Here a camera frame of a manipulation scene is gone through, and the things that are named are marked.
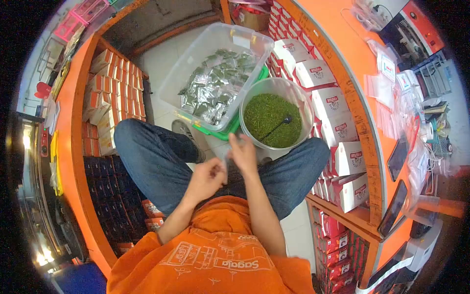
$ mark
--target black phone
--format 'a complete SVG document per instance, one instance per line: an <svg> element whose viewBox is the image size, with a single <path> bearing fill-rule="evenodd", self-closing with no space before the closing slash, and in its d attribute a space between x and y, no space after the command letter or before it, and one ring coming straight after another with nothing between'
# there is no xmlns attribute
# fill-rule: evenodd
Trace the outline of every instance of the black phone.
<svg viewBox="0 0 470 294"><path fill-rule="evenodd" d="M405 185L405 182L400 180L392 202L388 206L387 212L385 212L385 216L377 228L377 231L382 238L387 237L388 233L390 233L390 230L398 217L398 213L400 213L401 207L403 206L403 203L405 203L407 194L408 188Z"/></svg>
<svg viewBox="0 0 470 294"><path fill-rule="evenodd" d="M392 176L392 181L397 180L401 168L403 167L403 165L405 164L405 160L407 159L408 149L408 139L405 133L402 133L400 139L395 145L395 149L393 149L392 155L390 156L387 162L388 170L390 171L390 175Z"/></svg>

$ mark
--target brown cardboard box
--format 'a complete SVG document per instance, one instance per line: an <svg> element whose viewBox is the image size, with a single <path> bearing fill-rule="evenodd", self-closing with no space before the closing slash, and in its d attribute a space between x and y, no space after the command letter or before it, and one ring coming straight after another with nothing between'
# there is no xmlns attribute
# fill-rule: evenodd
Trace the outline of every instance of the brown cardboard box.
<svg viewBox="0 0 470 294"><path fill-rule="evenodd" d="M236 25L244 26L245 28L249 28L257 32L266 31L268 29L270 18L269 13L254 14L241 9L238 17L235 17L233 14L233 11L235 10L235 5L233 3L230 3L228 9L230 11L230 17L232 17Z"/></svg>

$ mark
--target hand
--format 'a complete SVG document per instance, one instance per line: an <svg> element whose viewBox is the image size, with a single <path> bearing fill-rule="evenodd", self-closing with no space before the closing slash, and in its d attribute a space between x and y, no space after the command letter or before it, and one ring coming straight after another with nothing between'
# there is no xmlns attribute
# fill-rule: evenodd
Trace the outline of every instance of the hand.
<svg viewBox="0 0 470 294"><path fill-rule="evenodd" d="M213 196L224 184L227 184L227 169L218 157L214 157L196 165L183 200L195 207Z"/></svg>
<svg viewBox="0 0 470 294"><path fill-rule="evenodd" d="M243 142L239 143L234 134L228 135L228 141L230 146L232 146L232 150L228 152L227 156L235 162L244 178L258 175L255 146L250 137L245 134L241 134L240 139Z"/></svg>

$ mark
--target white tile floor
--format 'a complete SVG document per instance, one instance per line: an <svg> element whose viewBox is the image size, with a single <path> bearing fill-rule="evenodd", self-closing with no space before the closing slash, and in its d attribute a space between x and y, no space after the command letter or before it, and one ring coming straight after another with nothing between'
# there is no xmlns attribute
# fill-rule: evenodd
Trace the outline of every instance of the white tile floor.
<svg viewBox="0 0 470 294"><path fill-rule="evenodd" d="M154 124L157 126L171 129L173 120L177 119L176 116L170 113L170 111L157 100L157 91L165 78L165 73L171 69L179 56L184 53L204 29L205 26L199 27L171 38L145 52L139 60L136 61L150 77L150 87L153 92L151 102L155 119ZM219 140L210 135L205 135L192 127L190 127L190 129L199 147L206 153L207 159L214 156L223 158L229 150L230 145L228 142ZM257 150L257 156L260 160L266 156L275 160L284 154L286 154L286 152ZM312 231L305 200L296 207L288 217L281 221L281 226L286 238L288 255L308 259L312 273L314 273L315 263Z"/></svg>

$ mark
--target pink basket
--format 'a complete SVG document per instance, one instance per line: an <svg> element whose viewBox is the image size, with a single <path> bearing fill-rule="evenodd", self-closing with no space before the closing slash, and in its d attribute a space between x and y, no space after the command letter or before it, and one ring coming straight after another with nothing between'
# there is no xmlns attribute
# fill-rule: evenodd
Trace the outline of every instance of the pink basket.
<svg viewBox="0 0 470 294"><path fill-rule="evenodd" d="M78 17L81 22L89 24L109 5L106 0L85 0L77 4L71 13Z"/></svg>
<svg viewBox="0 0 470 294"><path fill-rule="evenodd" d="M73 34L81 27L88 26L87 22L83 22L80 18L69 12L64 20L59 24L59 27L54 31L54 34L66 41L67 43L72 38Z"/></svg>

